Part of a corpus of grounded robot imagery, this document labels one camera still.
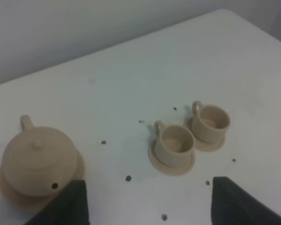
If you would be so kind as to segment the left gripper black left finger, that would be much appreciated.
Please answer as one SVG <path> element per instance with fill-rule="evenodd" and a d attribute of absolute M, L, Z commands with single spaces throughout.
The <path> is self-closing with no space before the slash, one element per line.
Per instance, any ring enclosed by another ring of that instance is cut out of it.
<path fill-rule="evenodd" d="M 89 225 L 86 182 L 71 181 L 27 225 Z"/>

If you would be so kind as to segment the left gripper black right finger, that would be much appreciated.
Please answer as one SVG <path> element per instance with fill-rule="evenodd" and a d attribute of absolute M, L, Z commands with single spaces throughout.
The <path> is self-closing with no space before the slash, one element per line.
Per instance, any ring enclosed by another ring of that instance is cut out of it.
<path fill-rule="evenodd" d="M 214 177 L 211 201 L 213 225 L 281 225 L 281 216 L 228 177 Z"/>

